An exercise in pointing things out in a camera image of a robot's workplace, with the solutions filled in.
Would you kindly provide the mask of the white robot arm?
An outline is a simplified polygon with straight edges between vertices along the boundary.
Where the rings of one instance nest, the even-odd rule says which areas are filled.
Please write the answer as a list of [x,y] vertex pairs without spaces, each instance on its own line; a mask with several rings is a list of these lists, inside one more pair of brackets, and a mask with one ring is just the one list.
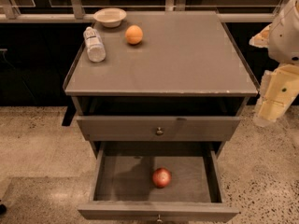
[[254,109],[253,122],[265,127],[280,119],[299,94],[299,0],[290,0],[249,44],[267,48],[278,62],[274,71],[264,71]]

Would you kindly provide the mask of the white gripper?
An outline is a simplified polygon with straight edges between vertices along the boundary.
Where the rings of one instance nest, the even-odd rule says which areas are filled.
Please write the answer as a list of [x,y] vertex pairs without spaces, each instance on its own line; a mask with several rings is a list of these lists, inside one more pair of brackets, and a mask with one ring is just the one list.
[[260,97],[254,108],[254,124],[265,127],[280,119],[299,94],[298,13],[277,16],[271,25],[254,35],[249,44],[268,48],[269,57],[281,63],[274,71],[264,72]]

